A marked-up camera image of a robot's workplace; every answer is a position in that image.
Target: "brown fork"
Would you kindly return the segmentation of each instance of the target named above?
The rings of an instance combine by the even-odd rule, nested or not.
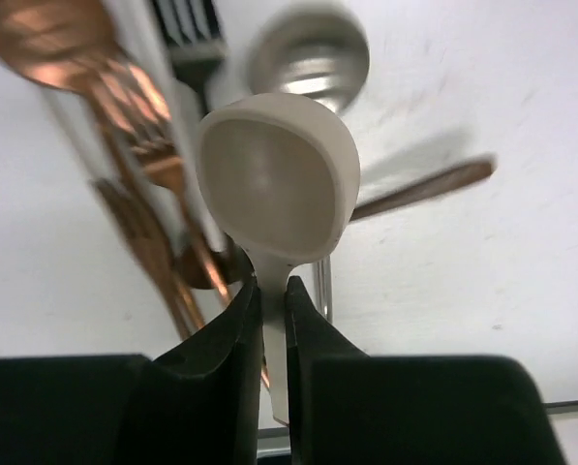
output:
[[[110,72],[103,74],[108,92],[101,99],[106,114],[129,135],[132,151],[147,178],[176,197],[204,272],[224,305],[229,305],[232,293],[185,199],[183,160],[167,131],[169,114],[162,95],[148,75],[127,58],[125,63],[114,61],[109,66]]]
[[[163,263],[158,261],[158,257],[161,257],[161,254],[157,253],[158,243],[161,246],[161,240],[153,240],[149,236],[145,226],[139,221],[139,208],[137,208],[136,202],[127,197],[126,194],[119,192],[112,182],[100,179],[93,182],[93,188],[104,200],[130,252],[158,288],[170,311],[179,336],[182,339],[187,339],[191,332],[179,305],[176,303],[174,288],[171,281],[167,280],[162,267]]]

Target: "white ladle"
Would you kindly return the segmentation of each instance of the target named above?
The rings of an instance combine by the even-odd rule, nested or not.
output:
[[[256,271],[273,414],[288,424],[287,281],[296,266],[329,255],[349,222],[359,190],[355,143],[323,105],[259,94],[204,117],[197,172],[211,214]]]

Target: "fork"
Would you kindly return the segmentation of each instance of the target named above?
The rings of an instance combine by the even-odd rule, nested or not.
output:
[[[92,182],[92,187],[112,214],[114,223],[130,252],[151,277],[162,295],[179,336],[181,339],[187,339],[191,332],[174,298],[174,288],[167,280],[166,264],[158,260],[162,257],[161,254],[158,254],[161,240],[159,243],[158,240],[154,240],[146,226],[140,222],[139,205],[136,205],[136,201],[125,193],[119,192],[119,188],[112,181],[99,179]],[[195,302],[194,307],[191,308],[198,310]]]
[[[183,161],[167,131],[169,114],[163,111],[161,93],[155,89],[149,76],[129,59],[124,63],[111,62],[110,72],[102,74],[102,79],[106,91],[102,99],[106,113],[129,136],[132,152],[146,177],[153,184],[169,189],[175,196],[205,274],[223,304],[228,306],[232,293],[185,199]]]

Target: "spoon handle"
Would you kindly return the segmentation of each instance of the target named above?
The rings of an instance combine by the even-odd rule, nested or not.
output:
[[[350,220],[357,221],[412,203],[434,199],[482,181],[493,174],[495,162],[492,155],[483,155],[480,158],[443,170],[373,201],[367,201],[353,211]]]

